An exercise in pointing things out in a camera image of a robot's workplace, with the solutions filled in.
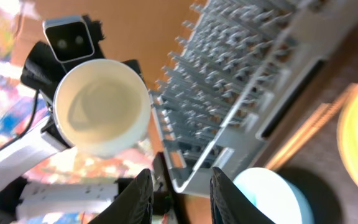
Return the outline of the white bowl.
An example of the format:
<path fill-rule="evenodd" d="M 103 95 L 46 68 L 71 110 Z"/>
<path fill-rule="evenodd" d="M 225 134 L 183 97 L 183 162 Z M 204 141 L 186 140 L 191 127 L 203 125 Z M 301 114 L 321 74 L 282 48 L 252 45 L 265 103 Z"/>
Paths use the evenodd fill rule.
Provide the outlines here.
<path fill-rule="evenodd" d="M 150 115 L 143 79 L 115 60 L 79 64 L 62 78 L 53 98 L 53 119 L 64 141 L 103 159 L 143 140 Z"/>

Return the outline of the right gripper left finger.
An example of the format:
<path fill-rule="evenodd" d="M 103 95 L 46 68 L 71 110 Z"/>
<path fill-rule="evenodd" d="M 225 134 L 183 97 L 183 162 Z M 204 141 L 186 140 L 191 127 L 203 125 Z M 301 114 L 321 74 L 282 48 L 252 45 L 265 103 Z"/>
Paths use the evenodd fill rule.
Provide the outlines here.
<path fill-rule="evenodd" d="M 114 201 L 89 224 L 151 224 L 154 190 L 150 169 L 135 178 L 119 178 Z"/>

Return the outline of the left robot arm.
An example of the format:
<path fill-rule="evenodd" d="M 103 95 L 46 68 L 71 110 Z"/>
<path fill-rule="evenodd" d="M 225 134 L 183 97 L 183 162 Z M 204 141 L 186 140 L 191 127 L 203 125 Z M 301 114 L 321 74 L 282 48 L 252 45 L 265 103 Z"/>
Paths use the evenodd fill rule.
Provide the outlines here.
<path fill-rule="evenodd" d="M 46 20 L 21 82 L 50 112 L 0 148 L 0 192 L 49 157 L 70 148 L 109 159 L 139 142 L 151 113 L 136 60 L 106 59 L 100 21 L 87 15 Z"/>

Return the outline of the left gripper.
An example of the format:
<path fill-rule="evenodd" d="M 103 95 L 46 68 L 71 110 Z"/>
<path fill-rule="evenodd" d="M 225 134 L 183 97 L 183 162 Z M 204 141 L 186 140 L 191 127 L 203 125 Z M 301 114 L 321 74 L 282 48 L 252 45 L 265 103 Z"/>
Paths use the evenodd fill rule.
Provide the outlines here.
<path fill-rule="evenodd" d="M 98 20 L 92 20 L 89 16 L 82 16 L 85 20 L 91 39 L 94 44 L 95 52 L 92 56 L 75 60 L 67 63 L 60 63 L 54 56 L 51 46 L 47 40 L 37 42 L 28 54 L 21 75 L 21 81 L 43 94 L 48 105 L 53 105 L 55 90 L 62 78 L 73 68 L 81 63 L 96 60 L 107 59 L 101 50 L 100 42 L 104 40 L 102 23 Z M 126 60 L 122 63 L 134 69 L 143 79 L 140 65 L 137 60 Z"/>

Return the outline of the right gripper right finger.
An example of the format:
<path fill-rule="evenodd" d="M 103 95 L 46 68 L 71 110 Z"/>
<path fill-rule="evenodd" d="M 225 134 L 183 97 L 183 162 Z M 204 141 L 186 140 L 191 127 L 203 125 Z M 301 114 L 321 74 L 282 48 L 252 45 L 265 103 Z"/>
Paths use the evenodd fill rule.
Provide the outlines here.
<path fill-rule="evenodd" d="M 212 168 L 212 224 L 274 224 L 258 210 L 218 167 Z"/>

